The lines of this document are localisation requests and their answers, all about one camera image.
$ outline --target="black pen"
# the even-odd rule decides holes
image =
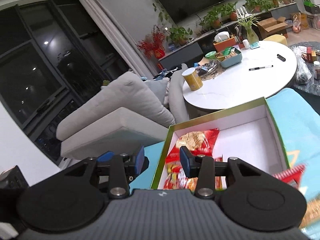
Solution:
[[[273,65],[271,65],[271,66],[265,66],[265,67],[254,67],[254,68],[249,68],[249,71],[251,71],[251,70],[257,70],[257,69],[263,69],[263,68],[268,68],[268,67],[273,67]]]

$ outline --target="red box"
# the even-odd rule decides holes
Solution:
[[[311,47],[307,47],[307,60],[308,60],[308,62],[313,62],[312,61],[312,48]]]

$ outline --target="open cardboard box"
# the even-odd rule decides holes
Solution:
[[[269,174],[289,168],[289,163],[268,104],[264,98],[172,125],[169,128],[151,188],[162,189],[167,178],[164,161],[180,136],[219,128],[213,156],[238,157]]]

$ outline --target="sofa cushion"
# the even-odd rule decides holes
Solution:
[[[183,70],[178,70],[172,74],[169,86],[169,108],[175,118],[176,123],[189,120],[189,114],[182,92],[184,83],[184,78],[181,75],[182,72]]]
[[[136,74],[126,72],[62,120],[57,127],[56,137],[64,141],[120,107],[165,127],[175,124],[173,115],[148,86]]]
[[[139,145],[165,140],[168,129],[124,107],[83,128],[61,143],[61,156],[83,160],[112,151],[132,154]]]
[[[164,97],[167,92],[169,79],[164,78],[160,80],[146,80],[144,83],[150,88],[150,90],[160,100],[161,104],[164,104]]]

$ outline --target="blue cloth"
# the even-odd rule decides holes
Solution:
[[[294,90],[285,88],[267,99],[277,123],[291,166],[306,164],[300,190],[307,201],[320,193],[320,116]],[[302,230],[320,239],[320,222]]]
[[[153,176],[156,173],[163,144],[164,142],[160,142],[144,148],[144,156],[149,159],[149,167],[129,184],[130,192],[132,192],[134,188],[150,189]]]

